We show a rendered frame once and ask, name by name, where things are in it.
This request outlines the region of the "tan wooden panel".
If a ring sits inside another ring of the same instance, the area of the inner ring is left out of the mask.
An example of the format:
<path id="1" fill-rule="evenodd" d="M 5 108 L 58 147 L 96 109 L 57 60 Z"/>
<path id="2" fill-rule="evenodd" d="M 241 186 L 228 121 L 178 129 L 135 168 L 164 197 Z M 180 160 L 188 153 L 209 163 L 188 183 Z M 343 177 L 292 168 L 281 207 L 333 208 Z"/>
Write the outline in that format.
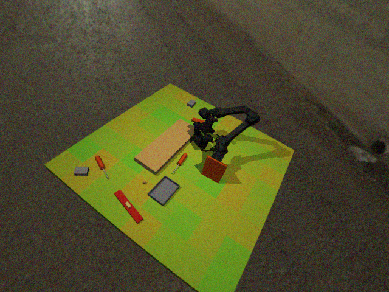
<path id="1" fill-rule="evenodd" d="M 179 119 L 135 156 L 134 161 L 156 176 L 193 137 L 194 126 Z"/>

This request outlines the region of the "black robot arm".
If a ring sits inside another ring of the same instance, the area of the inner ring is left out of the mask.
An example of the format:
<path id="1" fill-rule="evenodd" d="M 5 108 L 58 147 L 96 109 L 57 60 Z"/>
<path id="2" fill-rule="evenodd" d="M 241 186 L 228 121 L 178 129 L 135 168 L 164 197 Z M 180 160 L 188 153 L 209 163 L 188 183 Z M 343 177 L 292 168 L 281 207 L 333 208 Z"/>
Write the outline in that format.
<path id="1" fill-rule="evenodd" d="M 231 141 L 236 138 L 239 134 L 241 134 L 247 127 L 255 125 L 260 121 L 260 116 L 257 112 L 248 109 L 246 106 L 237 106 L 231 108 L 221 108 L 216 107 L 214 109 L 208 110 L 206 107 L 201 108 L 198 114 L 206 119 L 205 123 L 209 126 L 212 126 L 214 122 L 218 122 L 218 118 L 224 117 L 226 115 L 231 114 L 241 114 L 244 113 L 247 115 L 245 121 L 236 127 L 233 131 L 231 131 L 228 135 L 221 135 L 216 141 L 216 151 L 213 152 L 212 158 L 222 161 L 224 155 L 228 153 L 228 145 Z M 212 116 L 211 116 L 212 115 Z M 217 118 L 215 118 L 217 117 Z"/>

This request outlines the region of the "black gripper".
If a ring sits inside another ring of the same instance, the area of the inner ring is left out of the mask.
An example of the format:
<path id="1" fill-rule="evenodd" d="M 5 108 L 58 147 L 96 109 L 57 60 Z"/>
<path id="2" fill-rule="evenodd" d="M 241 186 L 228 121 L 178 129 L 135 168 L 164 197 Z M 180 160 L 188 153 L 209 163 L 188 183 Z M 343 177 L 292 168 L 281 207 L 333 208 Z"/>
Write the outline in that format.
<path id="1" fill-rule="evenodd" d="M 203 124 L 203 125 L 202 125 Z M 212 128 L 212 126 L 209 126 L 207 125 L 205 122 L 203 123 L 200 123 L 200 122 L 194 122 L 194 135 L 197 135 L 197 133 L 201 130 L 202 133 L 205 135 L 202 139 L 201 139 L 201 142 L 200 142 L 200 145 L 203 144 L 204 142 L 212 142 L 213 141 L 213 138 L 211 135 L 208 135 L 208 131 L 210 128 Z"/>

